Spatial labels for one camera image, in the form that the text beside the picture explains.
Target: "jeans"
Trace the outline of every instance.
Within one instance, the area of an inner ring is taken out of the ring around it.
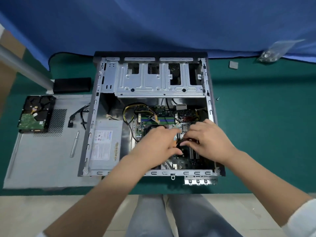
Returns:
[[[200,194],[169,195],[179,237],[242,237]],[[126,237],[173,237],[162,195],[140,195]]]

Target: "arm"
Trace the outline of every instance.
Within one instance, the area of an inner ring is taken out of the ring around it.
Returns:
[[[254,193],[279,226],[312,197],[282,180],[245,152],[239,151],[225,133],[206,119],[191,125],[184,138],[199,140],[200,144],[185,141],[200,155],[227,166]]]
[[[178,148],[171,147],[178,132],[179,129],[167,130],[163,126],[152,129],[108,176],[45,229],[45,235],[103,236],[116,210],[140,178],[171,155],[182,155]]]

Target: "forearm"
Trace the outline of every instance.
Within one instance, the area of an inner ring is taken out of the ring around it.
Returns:
[[[312,197],[239,152],[226,166],[255,194],[279,226]]]
[[[44,233],[48,237],[103,236],[116,210],[146,171],[137,159],[124,157],[107,177]]]

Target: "person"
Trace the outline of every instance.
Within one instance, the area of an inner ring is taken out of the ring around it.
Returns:
[[[182,154],[172,147],[179,132],[163,126],[152,129],[107,177],[39,236],[103,236],[140,178],[173,154]],[[185,141],[182,145],[224,164],[238,176],[288,236],[316,236],[315,199],[238,150],[212,121],[191,125],[184,138],[199,140],[199,144]],[[202,195],[170,195],[169,203],[180,237],[241,236]],[[173,236],[161,196],[139,196],[126,236]]]

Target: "person's left hand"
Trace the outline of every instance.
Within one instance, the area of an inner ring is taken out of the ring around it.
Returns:
[[[164,163],[172,155],[183,154],[180,149],[172,147],[174,136],[180,132],[178,128],[165,129],[164,126],[151,129],[128,156],[140,160],[140,163],[150,170]]]

